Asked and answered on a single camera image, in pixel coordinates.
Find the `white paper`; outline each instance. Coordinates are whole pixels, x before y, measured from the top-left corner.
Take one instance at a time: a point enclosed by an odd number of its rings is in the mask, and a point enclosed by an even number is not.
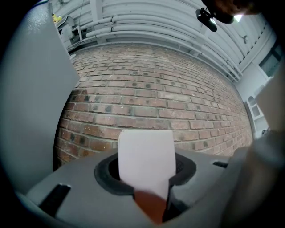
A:
[[[123,130],[118,142],[120,179],[135,190],[167,199],[169,179],[175,175],[171,130]]]

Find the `brick wall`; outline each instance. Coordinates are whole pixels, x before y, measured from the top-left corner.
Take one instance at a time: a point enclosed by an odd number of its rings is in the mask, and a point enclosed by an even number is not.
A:
[[[170,49],[108,45],[77,52],[80,81],[59,123],[61,163],[117,147],[122,129],[172,129],[177,147],[232,155],[252,133],[235,90],[208,65]]]

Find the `yellow object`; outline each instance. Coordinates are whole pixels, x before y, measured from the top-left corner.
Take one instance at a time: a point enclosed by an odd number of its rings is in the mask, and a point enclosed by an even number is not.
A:
[[[62,20],[62,17],[61,16],[56,16],[55,14],[53,14],[53,22],[54,23],[57,23],[57,22],[59,22],[59,21],[61,21]]]

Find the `pipe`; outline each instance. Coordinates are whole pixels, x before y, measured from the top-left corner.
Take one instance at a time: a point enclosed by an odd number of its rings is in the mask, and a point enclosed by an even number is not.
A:
[[[172,36],[172,37],[175,37],[175,38],[178,38],[180,40],[187,41],[190,43],[193,41],[191,38],[189,38],[186,35],[175,33],[175,32],[169,31],[168,29],[158,28],[155,26],[148,26],[148,25],[121,25],[120,24],[120,25],[115,25],[111,28],[108,27],[108,28],[102,28],[96,31],[91,31],[86,34],[86,37],[89,38],[89,37],[97,36],[98,34],[103,34],[103,33],[118,32],[118,31],[131,31],[131,30],[161,33],[161,34],[169,35],[169,36]],[[210,50],[206,46],[198,44],[197,42],[195,43],[196,45],[200,45],[203,50],[208,51],[213,57],[215,57],[220,62],[222,62],[235,75],[235,77],[238,80],[240,79],[237,73],[228,65],[228,63],[222,57],[220,57],[218,54],[216,54],[214,51]]]
[[[165,19],[165,18],[161,18],[161,17],[157,17],[157,16],[146,16],[146,15],[122,15],[122,16],[114,16],[111,21],[113,23],[119,21],[119,20],[148,20],[148,21],[155,21],[155,22],[160,22],[160,23],[165,23],[165,24],[169,24],[178,28],[181,28],[183,30],[188,30],[190,31],[190,33],[196,35],[197,37],[201,38],[202,40],[206,41],[208,44],[212,45],[213,47],[215,47],[219,52],[221,52],[223,54],[223,56],[232,64],[232,66],[237,70],[237,72],[242,76],[242,72],[241,70],[238,68],[238,66],[235,64],[235,62],[228,56],[227,53],[224,52],[223,49],[221,49],[216,43],[214,43],[213,41],[211,41],[209,38],[205,37],[203,34],[199,33],[198,31],[182,24],[176,21],[172,21],[169,19]],[[93,26],[96,25],[98,21],[95,22],[91,22],[88,25]]]
[[[134,35],[145,35],[145,36],[152,36],[152,37],[157,37],[157,38],[161,38],[162,40],[168,40],[168,41],[171,41],[173,43],[176,43],[176,44],[179,44],[181,46],[184,46],[188,49],[192,49],[196,52],[198,52],[199,54],[203,55],[206,59],[208,59],[209,61],[211,61],[212,63],[214,63],[216,66],[219,66],[226,74],[230,75],[228,71],[226,71],[222,66],[221,64],[218,64],[217,62],[215,62],[213,59],[211,59],[210,57],[208,57],[206,54],[202,53],[201,51],[195,49],[194,47],[188,45],[188,44],[185,44],[184,42],[181,42],[177,39],[174,39],[172,37],[166,37],[164,35],[160,35],[160,34],[157,34],[157,33],[150,33],[150,32],[141,32],[141,31],[118,31],[118,32],[111,32],[111,33],[104,33],[104,34],[98,34],[98,35],[95,35],[93,37],[89,37],[89,38],[86,38],[84,39],[83,41],[89,41],[89,40],[92,40],[94,38],[100,38],[100,37],[106,37],[106,36],[112,36],[112,35],[125,35],[125,34],[134,34]],[[238,80],[236,80],[232,75],[230,75],[233,80],[235,80],[236,82],[238,82]]]
[[[81,26],[80,28],[81,28],[81,30],[84,30],[84,29],[90,28],[90,27],[98,25],[98,24],[105,24],[105,23],[108,23],[108,22],[112,22],[112,18],[113,17],[110,16],[110,17],[107,17],[107,18],[96,20],[96,21],[90,22],[88,24],[85,24],[84,26]]]

